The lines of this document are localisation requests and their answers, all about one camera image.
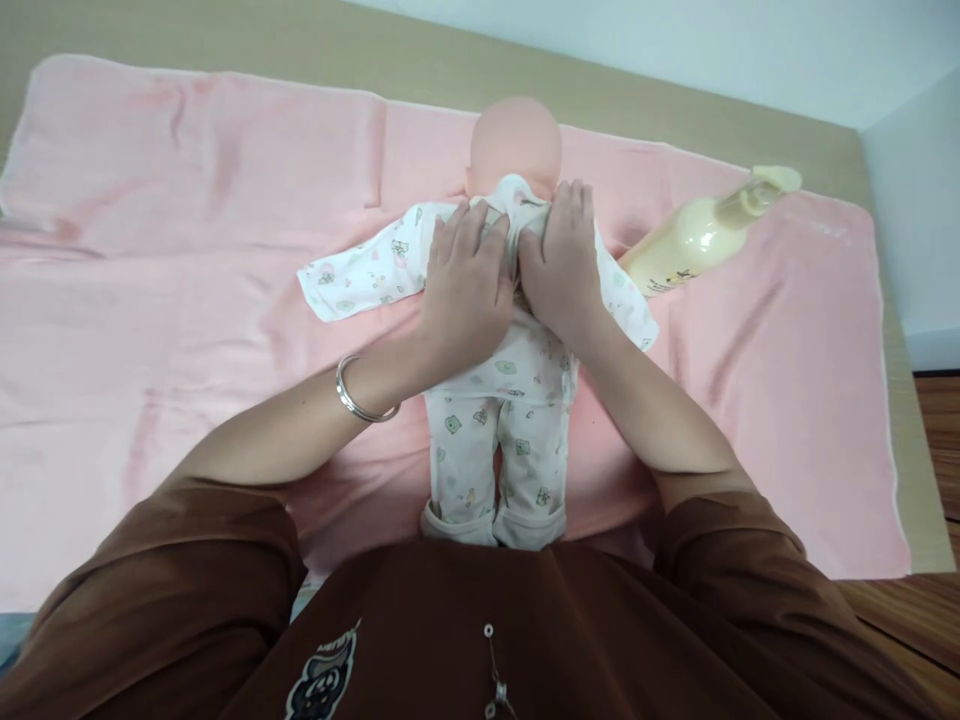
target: baby onesie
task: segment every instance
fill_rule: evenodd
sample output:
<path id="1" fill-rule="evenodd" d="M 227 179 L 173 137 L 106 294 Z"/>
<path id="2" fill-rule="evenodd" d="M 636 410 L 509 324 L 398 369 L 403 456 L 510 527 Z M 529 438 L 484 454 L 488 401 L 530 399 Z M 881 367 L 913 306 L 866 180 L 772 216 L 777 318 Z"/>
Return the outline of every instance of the baby onesie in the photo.
<path id="1" fill-rule="evenodd" d="M 481 198 L 474 198 L 475 204 Z M 519 175 L 500 181 L 482 238 L 510 218 L 504 263 L 519 282 L 517 241 L 524 228 L 542 237 L 550 204 Z M 450 203 L 423 203 L 371 240 L 310 263 L 298 273 L 307 303 L 325 322 L 420 292 L 439 215 Z M 657 324 L 646 300 L 595 232 L 604 305 L 646 351 Z M 539 550 L 566 530 L 567 429 L 577 390 L 577 359 L 530 312 L 518 291 L 514 318 L 493 356 L 424 393 L 430 426 L 431 498 L 421 516 L 427 537 Z M 497 502 L 494 454 L 501 448 Z"/>

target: pink blanket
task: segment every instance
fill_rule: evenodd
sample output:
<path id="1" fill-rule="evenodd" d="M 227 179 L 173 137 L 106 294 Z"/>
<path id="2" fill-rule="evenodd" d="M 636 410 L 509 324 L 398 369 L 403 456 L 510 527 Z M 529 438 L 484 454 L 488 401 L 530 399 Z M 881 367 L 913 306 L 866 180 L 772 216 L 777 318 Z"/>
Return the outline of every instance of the pink blanket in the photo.
<path id="1" fill-rule="evenodd" d="M 463 190 L 474 116 L 364 92 L 59 56 L 34 72 L 0 181 L 0 611 L 35 608 L 208 430 L 413 319 L 319 322 L 295 272 Z M 743 170 L 564 128 L 615 255 Z M 651 355 L 720 424 L 828 575 L 909 571 L 894 504 L 872 223 L 800 193 L 724 266 L 654 300 Z M 655 496 L 588 382 L 569 538 Z M 417 398 L 303 484 L 312 569 L 412 536 Z"/>

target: doll leg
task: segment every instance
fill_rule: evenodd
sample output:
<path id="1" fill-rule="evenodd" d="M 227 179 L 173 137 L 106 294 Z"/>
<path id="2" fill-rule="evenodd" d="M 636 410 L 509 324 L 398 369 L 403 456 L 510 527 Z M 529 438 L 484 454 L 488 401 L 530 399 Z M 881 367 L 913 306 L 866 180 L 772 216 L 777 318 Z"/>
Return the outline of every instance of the doll leg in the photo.
<path id="1" fill-rule="evenodd" d="M 496 480 L 496 398 L 424 394 L 430 425 L 430 501 L 420 517 L 425 537 L 471 545 L 493 538 Z"/>
<path id="2" fill-rule="evenodd" d="M 507 547 L 540 550 L 567 529 L 567 428 L 564 405 L 504 402 L 500 506 L 493 534 Z"/>

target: lotion bottle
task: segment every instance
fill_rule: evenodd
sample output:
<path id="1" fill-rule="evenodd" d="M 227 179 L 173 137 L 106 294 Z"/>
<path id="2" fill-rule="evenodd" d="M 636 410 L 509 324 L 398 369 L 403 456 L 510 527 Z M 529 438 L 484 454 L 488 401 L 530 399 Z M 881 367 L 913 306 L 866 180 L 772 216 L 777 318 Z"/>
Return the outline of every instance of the lotion bottle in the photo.
<path id="1" fill-rule="evenodd" d="M 757 166 L 747 184 L 732 195 L 682 205 L 627 251 L 620 267 L 645 296 L 662 295 L 740 250 L 751 223 L 784 194 L 799 190 L 801 182 L 793 168 Z"/>

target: doll head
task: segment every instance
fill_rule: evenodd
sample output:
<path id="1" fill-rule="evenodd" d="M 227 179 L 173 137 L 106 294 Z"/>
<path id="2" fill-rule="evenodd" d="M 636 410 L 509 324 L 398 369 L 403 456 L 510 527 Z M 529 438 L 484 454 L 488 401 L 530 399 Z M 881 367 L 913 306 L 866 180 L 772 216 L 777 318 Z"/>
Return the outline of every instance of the doll head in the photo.
<path id="1" fill-rule="evenodd" d="M 500 100 L 473 128 L 467 195 L 490 195 L 505 175 L 516 173 L 537 197 L 552 200 L 560 160 L 560 126 L 546 106 L 529 97 Z"/>

